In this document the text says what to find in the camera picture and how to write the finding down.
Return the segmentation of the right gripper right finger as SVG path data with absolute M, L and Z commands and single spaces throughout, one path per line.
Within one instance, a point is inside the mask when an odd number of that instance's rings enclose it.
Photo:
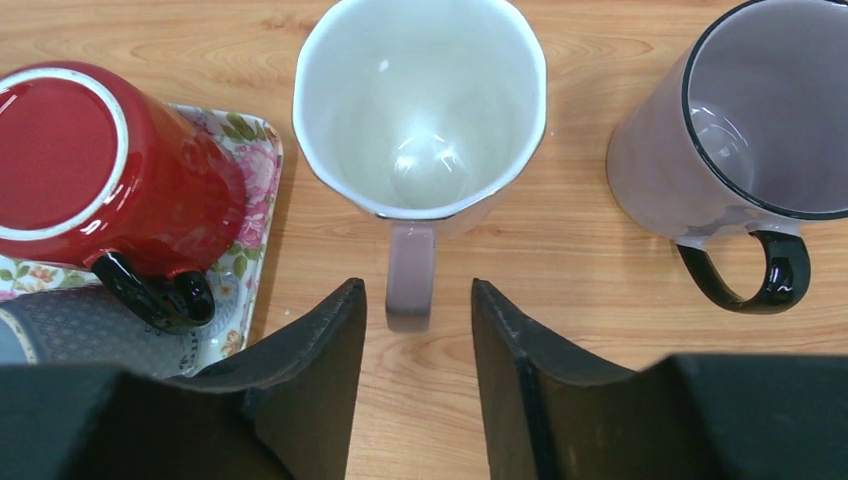
M 676 353 L 630 370 L 471 287 L 494 479 L 843 479 L 843 355 Z

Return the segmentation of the grey blue mug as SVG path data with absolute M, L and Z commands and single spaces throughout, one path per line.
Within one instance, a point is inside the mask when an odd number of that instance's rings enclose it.
M 44 290 L 1 303 L 1 364 L 117 364 L 157 378 L 199 370 L 194 333 L 143 322 L 102 286 Z

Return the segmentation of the red mug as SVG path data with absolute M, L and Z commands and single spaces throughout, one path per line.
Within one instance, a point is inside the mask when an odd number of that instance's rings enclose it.
M 78 61 L 1 78 L 1 252 L 86 270 L 151 327 L 209 323 L 206 271 L 236 240 L 245 176 L 208 134 Z

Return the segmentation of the pink faceted mug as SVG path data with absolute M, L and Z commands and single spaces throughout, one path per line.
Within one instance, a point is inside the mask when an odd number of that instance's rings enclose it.
M 428 328 L 438 240 L 494 208 L 546 110 L 542 47 L 508 1 L 341 1 L 316 23 L 292 126 L 315 176 L 390 231 L 391 330 Z

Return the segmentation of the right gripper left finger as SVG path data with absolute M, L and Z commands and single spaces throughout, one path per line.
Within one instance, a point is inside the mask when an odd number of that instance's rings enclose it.
M 5 479 L 341 479 L 367 324 L 363 280 L 191 377 L 114 363 L 1 369 Z

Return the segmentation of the mauve mug black handle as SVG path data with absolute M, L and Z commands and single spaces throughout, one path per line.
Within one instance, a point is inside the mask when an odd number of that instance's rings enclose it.
M 619 207 L 672 240 L 715 305 L 776 314 L 811 278 L 806 223 L 847 215 L 847 5 L 748 1 L 715 20 L 617 127 L 606 157 Z M 746 233 L 757 292 L 734 292 L 707 243 Z

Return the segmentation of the floral serving tray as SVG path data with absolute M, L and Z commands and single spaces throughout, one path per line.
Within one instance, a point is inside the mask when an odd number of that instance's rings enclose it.
M 238 238 L 206 274 L 216 313 L 194 333 L 200 341 L 200 371 L 246 347 L 284 165 L 283 145 L 270 123 L 260 117 L 181 104 L 173 108 L 212 136 L 247 181 L 246 217 Z M 1 303 L 28 293 L 92 285 L 101 286 L 88 272 L 1 259 Z

